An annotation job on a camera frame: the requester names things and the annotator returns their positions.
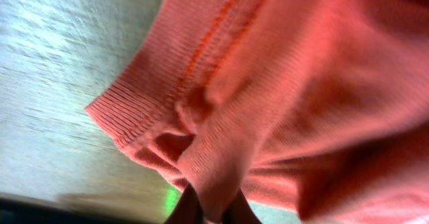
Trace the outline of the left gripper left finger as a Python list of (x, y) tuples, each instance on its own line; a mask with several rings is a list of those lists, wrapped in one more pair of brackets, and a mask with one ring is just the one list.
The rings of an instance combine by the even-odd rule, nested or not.
[(193, 187), (188, 184), (164, 224), (203, 224), (204, 214)]

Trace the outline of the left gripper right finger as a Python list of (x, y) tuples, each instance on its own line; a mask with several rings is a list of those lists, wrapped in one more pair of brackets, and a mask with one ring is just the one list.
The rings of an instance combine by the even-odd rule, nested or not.
[(240, 190), (223, 214), (222, 224), (261, 224)]

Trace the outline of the orange t-shirt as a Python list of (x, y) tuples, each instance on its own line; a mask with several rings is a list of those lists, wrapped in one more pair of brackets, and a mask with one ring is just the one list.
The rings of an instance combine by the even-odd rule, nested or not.
[(428, 0), (164, 0), (86, 110), (211, 221), (428, 221)]

